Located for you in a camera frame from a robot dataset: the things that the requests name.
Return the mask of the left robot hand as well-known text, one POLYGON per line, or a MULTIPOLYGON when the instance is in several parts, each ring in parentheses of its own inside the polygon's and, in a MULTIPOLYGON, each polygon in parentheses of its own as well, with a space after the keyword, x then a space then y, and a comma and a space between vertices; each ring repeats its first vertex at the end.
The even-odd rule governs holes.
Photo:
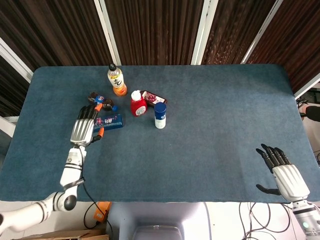
POLYGON ((102 109, 103 104, 90 104, 83 106, 72 129, 70 142, 75 146, 87 147, 91 143, 99 141, 104 136, 104 128, 101 127, 96 136, 93 136, 95 120, 102 109))

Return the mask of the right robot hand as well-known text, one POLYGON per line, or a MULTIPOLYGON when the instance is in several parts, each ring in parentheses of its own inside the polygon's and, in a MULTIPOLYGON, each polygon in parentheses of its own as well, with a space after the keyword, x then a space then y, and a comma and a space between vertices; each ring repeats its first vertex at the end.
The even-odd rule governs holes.
POLYGON ((282 196, 290 203, 304 201, 310 190, 298 168, 292 164, 287 155, 278 147, 261 144, 256 152, 262 157, 272 174, 277 188, 265 188, 260 184, 256 187, 263 193, 282 196))

